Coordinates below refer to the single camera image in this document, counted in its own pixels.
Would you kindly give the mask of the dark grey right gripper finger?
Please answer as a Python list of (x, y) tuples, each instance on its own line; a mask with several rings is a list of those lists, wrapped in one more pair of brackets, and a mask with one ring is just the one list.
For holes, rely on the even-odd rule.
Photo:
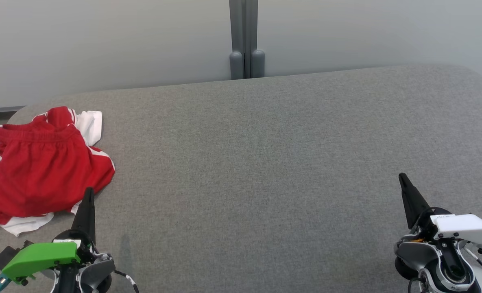
[(430, 206), (405, 173), (399, 174), (399, 185), (408, 229), (412, 229)]

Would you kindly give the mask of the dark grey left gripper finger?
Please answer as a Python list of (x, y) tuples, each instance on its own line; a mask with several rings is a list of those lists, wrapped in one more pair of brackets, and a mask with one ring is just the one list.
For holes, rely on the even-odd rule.
[(94, 199), (94, 189), (92, 187), (86, 188), (83, 199), (75, 214), (71, 229), (83, 232), (91, 243), (96, 244)]

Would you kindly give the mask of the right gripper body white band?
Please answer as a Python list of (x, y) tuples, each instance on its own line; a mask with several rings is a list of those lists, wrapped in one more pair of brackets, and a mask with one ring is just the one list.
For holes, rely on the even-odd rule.
[(475, 214), (429, 215), (425, 226), (419, 226), (420, 237), (425, 241), (454, 238), (482, 245), (482, 218)]

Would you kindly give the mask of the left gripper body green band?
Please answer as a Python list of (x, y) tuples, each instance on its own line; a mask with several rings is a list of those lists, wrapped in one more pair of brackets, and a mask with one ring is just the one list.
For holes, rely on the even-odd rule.
[(79, 229), (69, 229), (57, 235), (48, 243), (31, 243), (16, 249), (14, 256), (1, 268), (1, 272), (10, 280), (22, 284), (25, 278), (46, 269), (60, 270), (73, 265), (82, 268), (94, 261), (96, 233)]

